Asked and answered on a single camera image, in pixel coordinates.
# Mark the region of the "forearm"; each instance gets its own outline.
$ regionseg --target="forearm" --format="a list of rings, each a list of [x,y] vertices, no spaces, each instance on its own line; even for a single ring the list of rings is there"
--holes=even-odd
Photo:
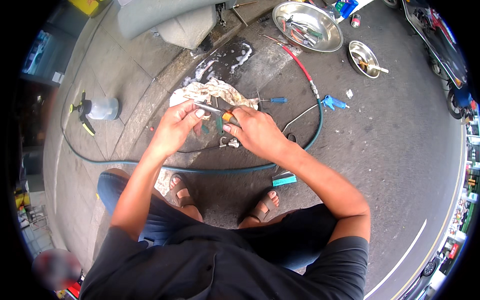
[[[145,226],[152,189],[165,159],[147,148],[113,211],[110,226],[125,230],[133,240]]]
[[[289,142],[277,164],[302,179],[323,201],[337,219],[369,213],[363,195],[338,172]]]

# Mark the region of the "yellow line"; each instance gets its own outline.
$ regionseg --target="yellow line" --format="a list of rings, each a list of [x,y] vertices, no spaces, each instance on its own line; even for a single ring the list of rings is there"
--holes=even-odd
[[[464,133],[464,130],[463,130],[463,126],[461,127],[462,129],[462,145],[461,145],[461,149],[460,149],[460,166],[458,168],[458,175],[456,177],[456,184],[455,184],[455,189],[453,190],[453,195],[452,195],[452,201],[450,202],[450,206],[448,207],[448,210],[447,210],[447,215],[445,216],[445,220],[444,220],[444,223],[442,224],[442,227],[440,227],[440,232],[438,233],[437,235],[437,238],[435,239],[435,242],[433,242],[433,245],[432,247],[430,248],[430,250],[428,250],[427,252],[427,256],[425,256],[425,258],[423,259],[423,261],[420,263],[420,266],[417,268],[417,270],[413,273],[412,277],[410,277],[410,279],[405,283],[404,286],[402,286],[402,288],[395,294],[395,296],[393,296],[390,300],[394,300],[402,291],[403,289],[410,284],[410,282],[412,281],[413,277],[415,277],[418,273],[418,271],[423,267],[423,264],[425,263],[425,261],[428,259],[428,257],[430,256],[430,252],[432,252],[433,248],[435,247],[435,244],[437,243],[440,235],[442,234],[443,232],[443,228],[445,226],[445,223],[447,222],[448,220],[448,217],[450,216],[450,209],[452,208],[452,205],[453,203],[455,202],[455,194],[456,194],[456,191],[457,191],[457,187],[458,187],[458,181],[460,179],[460,174],[463,170],[462,168],[462,157],[463,157],[463,147],[464,147],[464,144],[466,143],[466,141],[464,142],[463,140],[463,133]]]

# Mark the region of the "metal bowl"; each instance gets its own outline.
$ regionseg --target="metal bowl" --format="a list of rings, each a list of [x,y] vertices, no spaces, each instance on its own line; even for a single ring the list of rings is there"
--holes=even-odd
[[[370,78],[377,78],[378,75],[380,74],[379,70],[357,65],[353,61],[353,58],[355,57],[358,60],[362,60],[366,63],[369,63],[371,65],[375,65],[375,66],[379,67],[378,60],[375,57],[375,54],[372,52],[372,50],[370,50],[370,48],[367,47],[367,45],[363,44],[362,42],[351,41],[348,44],[348,55],[347,55],[347,57],[348,57],[348,61],[350,61],[350,64],[352,65],[353,69],[355,71],[357,71],[358,74],[362,74],[362,75],[368,76]]]
[[[272,12],[273,21],[280,29],[288,41],[307,52],[333,52],[342,47],[343,34],[338,24],[330,19],[326,12],[307,3],[302,2],[284,2],[277,5]],[[288,20],[293,16],[293,20],[303,23],[316,32],[322,34],[322,40],[315,46],[304,45],[297,42],[290,34],[283,31],[282,18]]]

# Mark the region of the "red air hose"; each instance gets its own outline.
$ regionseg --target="red air hose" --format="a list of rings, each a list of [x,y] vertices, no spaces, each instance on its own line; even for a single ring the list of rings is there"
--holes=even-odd
[[[308,71],[307,69],[305,69],[305,67],[302,65],[302,63],[300,62],[300,60],[295,56],[295,54],[292,53],[292,51],[290,51],[290,49],[288,49],[287,47],[285,47],[284,45],[281,45],[283,50],[285,50],[288,54],[290,54],[290,56],[297,62],[297,64],[299,65],[299,67],[302,69],[302,71],[305,73],[305,76],[307,77],[308,81],[312,81],[312,77],[310,76],[310,74],[308,74]]]

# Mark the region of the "hand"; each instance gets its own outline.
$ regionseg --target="hand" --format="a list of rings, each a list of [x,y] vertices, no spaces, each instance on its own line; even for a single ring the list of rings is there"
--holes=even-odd
[[[192,128],[200,135],[204,114],[192,99],[167,109],[148,146],[150,153],[162,159],[174,154],[185,143]]]
[[[224,124],[223,130],[237,137],[241,144],[257,156],[271,162],[279,162],[282,154],[293,143],[278,129],[272,117],[251,107],[242,105],[232,114],[241,128],[233,124]]]

